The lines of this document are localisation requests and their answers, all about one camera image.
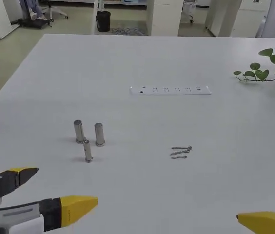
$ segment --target black trash can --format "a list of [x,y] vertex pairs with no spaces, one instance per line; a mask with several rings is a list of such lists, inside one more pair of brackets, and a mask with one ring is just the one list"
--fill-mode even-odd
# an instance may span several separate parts
[[110,30],[110,12],[98,11],[97,12],[97,27],[100,32],[108,32]]

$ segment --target office chair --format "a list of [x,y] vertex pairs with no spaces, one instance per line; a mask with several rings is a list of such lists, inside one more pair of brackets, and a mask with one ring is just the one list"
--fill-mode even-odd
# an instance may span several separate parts
[[51,22],[54,22],[54,19],[53,19],[53,17],[52,17],[52,13],[53,13],[53,12],[59,13],[59,14],[65,16],[66,19],[68,19],[68,15],[67,15],[65,12],[63,12],[62,10],[60,10],[60,9],[57,8],[57,7],[51,6],[50,0],[47,0],[47,2],[48,2],[48,7],[43,8],[43,9],[42,9],[42,12],[43,12],[43,13],[49,13],[49,15],[50,15],[50,21],[51,21]]
[[21,27],[38,28],[38,29],[42,29],[46,25],[51,26],[50,20],[48,19],[32,20],[30,17],[29,7],[26,0],[24,1],[24,4],[26,8],[25,16],[22,19],[18,19],[16,23],[18,23]]

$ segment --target small screw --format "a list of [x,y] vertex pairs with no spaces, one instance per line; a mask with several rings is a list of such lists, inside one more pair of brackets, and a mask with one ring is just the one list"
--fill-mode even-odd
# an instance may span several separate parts
[[189,153],[189,152],[190,152],[189,150],[177,151],[177,152],[171,153],[170,156],[179,155],[179,154],[183,154],[183,153]]
[[184,159],[186,159],[187,158],[187,156],[183,156],[183,157],[181,157],[181,156],[178,156],[178,157],[171,157],[171,159],[180,159],[180,158],[184,158]]
[[172,147],[173,150],[191,150],[192,147]]

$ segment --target floor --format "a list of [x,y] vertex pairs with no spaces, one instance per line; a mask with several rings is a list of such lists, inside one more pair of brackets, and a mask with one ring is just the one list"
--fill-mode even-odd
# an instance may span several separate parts
[[[18,28],[6,38],[0,40],[0,90],[18,68],[31,49],[45,33],[54,34],[89,34],[93,8],[91,7],[60,7],[69,15],[69,19],[55,16],[52,27],[43,30]],[[111,28],[140,27],[145,30],[145,10],[113,8],[111,12]],[[179,36],[206,36],[203,24],[208,9],[197,8],[195,23],[181,23]]]

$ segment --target table surface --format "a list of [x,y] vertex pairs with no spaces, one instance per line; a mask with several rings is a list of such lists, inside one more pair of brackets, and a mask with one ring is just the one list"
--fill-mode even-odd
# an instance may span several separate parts
[[[45,35],[0,91],[0,171],[39,172],[3,205],[92,195],[54,233],[245,234],[236,214],[275,211],[275,82],[232,72],[275,67],[275,39]],[[130,86],[208,85],[211,95],[132,96]],[[73,122],[94,161],[84,162]],[[106,145],[96,147],[94,124]],[[173,146],[191,145],[172,160]]]

